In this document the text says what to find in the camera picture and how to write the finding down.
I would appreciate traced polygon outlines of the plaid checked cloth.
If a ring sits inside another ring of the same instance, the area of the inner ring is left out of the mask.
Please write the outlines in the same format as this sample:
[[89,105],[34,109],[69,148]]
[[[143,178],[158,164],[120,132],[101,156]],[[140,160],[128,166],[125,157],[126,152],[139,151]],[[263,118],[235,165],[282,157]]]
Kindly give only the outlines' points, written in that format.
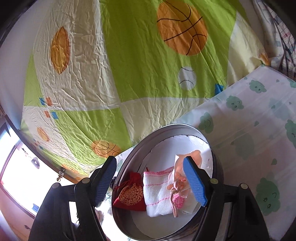
[[263,1],[253,1],[264,33],[270,66],[295,80],[295,39],[280,17]]

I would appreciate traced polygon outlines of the white pink-trimmed towel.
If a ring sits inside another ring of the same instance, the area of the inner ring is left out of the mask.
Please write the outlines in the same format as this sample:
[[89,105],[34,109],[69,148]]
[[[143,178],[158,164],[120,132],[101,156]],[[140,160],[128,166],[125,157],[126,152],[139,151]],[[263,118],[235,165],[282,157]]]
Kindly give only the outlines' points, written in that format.
[[170,203],[170,191],[167,190],[168,175],[172,172],[173,167],[163,171],[143,173],[144,200],[149,217],[173,214]]

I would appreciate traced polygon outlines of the round cookie tin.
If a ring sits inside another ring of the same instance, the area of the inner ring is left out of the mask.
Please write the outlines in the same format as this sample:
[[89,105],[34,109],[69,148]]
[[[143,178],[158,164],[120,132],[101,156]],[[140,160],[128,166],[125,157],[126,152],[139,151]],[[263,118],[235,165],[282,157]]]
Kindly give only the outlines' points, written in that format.
[[144,211],[112,206],[114,221],[133,240],[188,240],[198,229],[203,208],[183,171],[192,157],[211,178],[223,181],[223,169],[207,139],[186,124],[164,126],[144,138],[129,153],[116,177],[112,197],[126,189],[131,173],[143,183]]

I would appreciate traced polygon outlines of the cloud pattern table cloth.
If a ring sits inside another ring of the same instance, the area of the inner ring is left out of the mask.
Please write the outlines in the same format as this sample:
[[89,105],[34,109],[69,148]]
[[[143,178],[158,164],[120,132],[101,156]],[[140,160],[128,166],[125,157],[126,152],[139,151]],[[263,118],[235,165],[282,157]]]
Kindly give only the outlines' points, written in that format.
[[247,182],[272,240],[295,240],[295,81],[262,65],[176,122],[206,136],[226,183]]

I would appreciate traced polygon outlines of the green basketball pattern sheet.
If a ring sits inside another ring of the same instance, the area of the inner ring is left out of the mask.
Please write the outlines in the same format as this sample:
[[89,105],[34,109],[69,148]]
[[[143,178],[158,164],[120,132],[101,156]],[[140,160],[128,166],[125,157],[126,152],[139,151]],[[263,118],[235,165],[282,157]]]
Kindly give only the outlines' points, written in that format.
[[21,132],[87,176],[270,61],[251,1],[53,1],[29,58]]

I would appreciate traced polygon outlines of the red satin drawstring pouch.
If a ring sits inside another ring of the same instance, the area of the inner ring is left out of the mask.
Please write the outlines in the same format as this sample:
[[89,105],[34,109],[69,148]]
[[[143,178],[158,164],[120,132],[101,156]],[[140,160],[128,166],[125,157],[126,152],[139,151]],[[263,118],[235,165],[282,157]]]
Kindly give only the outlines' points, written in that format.
[[115,208],[146,211],[144,189],[140,173],[130,172],[128,180],[115,189],[120,191],[112,203]]

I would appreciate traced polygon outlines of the pink drawstring pouch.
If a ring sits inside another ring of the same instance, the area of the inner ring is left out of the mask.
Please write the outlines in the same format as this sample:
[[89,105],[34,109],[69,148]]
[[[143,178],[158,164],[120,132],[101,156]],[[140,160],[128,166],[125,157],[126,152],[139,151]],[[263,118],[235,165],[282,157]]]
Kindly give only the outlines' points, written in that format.
[[198,204],[183,170],[185,157],[191,157],[198,167],[201,167],[202,163],[199,150],[192,151],[189,154],[175,155],[174,167],[168,175],[166,187],[170,191],[170,203],[174,217],[178,217],[179,212],[192,214]]

